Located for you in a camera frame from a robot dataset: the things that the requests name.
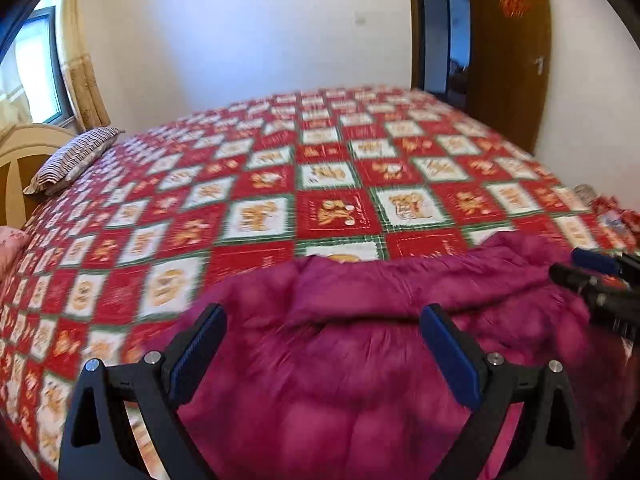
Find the pink pillow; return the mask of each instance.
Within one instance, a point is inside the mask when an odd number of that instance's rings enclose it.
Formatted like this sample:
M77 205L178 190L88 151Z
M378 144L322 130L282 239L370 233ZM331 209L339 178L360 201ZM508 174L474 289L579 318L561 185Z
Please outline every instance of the pink pillow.
M4 274L28 241L29 235L20 229L0 226L0 280L4 279Z

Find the red chinese character decoration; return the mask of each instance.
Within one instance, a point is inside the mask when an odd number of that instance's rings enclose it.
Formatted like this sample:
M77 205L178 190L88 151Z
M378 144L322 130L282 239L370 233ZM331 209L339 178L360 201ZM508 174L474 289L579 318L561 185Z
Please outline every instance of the red chinese character decoration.
M525 0L500 0L500 6L506 18L521 18L530 7Z

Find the pillow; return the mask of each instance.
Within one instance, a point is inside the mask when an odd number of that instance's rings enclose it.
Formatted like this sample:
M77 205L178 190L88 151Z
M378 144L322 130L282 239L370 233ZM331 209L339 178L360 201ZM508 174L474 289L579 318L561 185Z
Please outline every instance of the pillow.
M112 139L107 140L103 145L99 146L95 150L93 150L89 155L87 155L75 168L73 168L69 173L66 174L66 177L63 178L60 182L54 184L51 187L47 187L44 193L47 196L53 195L67 187L71 186L72 183L78 179L80 175L84 173L88 167L90 167L96 160L102 156L104 152L106 152L113 143L116 141L117 137L113 137Z
M26 195L38 193L59 183L74 168L84 162L91 152L100 148L108 140L115 140L122 132L118 128L102 126L78 135L49 157L33 176L31 183L23 193Z
M24 231L6 225L0 226L0 280L28 241L29 235Z

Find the window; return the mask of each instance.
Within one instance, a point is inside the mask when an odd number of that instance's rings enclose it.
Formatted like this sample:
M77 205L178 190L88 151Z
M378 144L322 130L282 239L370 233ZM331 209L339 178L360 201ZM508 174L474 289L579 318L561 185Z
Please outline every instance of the window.
M34 10L15 38L15 60L34 123L71 117L56 48L55 7Z

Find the bedspread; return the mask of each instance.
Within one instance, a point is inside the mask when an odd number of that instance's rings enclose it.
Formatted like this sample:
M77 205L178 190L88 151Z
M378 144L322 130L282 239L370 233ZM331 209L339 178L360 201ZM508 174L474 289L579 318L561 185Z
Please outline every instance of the bedspread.
M274 95L155 128L112 147L25 229L2 284L0 412L45 479L82 364L139 359L225 276L309 254L457 254L499 230L623 247L528 153L390 87Z

